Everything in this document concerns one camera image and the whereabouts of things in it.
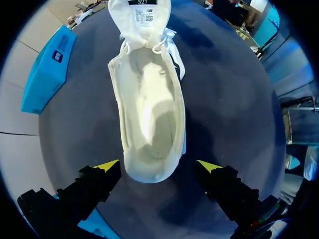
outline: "white sneaker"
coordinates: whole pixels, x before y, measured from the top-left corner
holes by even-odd
[[[137,181],[157,183],[173,173],[185,150],[182,77],[165,47],[170,0],[110,0],[109,11],[125,38],[108,65],[125,170]]]

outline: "size tag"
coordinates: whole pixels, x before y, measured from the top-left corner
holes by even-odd
[[[131,0],[129,1],[129,5],[156,5],[157,0]]]
[[[151,26],[154,20],[153,8],[136,8],[135,21],[140,26]]]

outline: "round platform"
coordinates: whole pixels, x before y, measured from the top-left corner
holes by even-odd
[[[186,68],[187,151],[167,180],[122,178],[98,210],[124,239],[229,238],[236,224],[194,179],[194,163],[230,165],[261,199],[277,196],[286,150],[283,116],[256,55],[225,22],[186,0],[172,3],[168,27]],[[74,29],[77,39],[65,85],[39,117],[43,157],[52,184],[64,188],[86,165],[123,160],[117,104],[107,64],[120,32],[108,10]]]

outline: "shoe insole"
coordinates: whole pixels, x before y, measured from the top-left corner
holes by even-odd
[[[161,55],[140,48],[130,53],[127,70],[131,73],[119,91],[128,142],[137,161],[159,163],[169,155],[176,132],[174,91],[168,69]]]

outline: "blue shoebox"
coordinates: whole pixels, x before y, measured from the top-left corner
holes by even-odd
[[[54,94],[65,83],[76,35],[61,26],[36,58],[28,76],[21,111],[41,114]]]

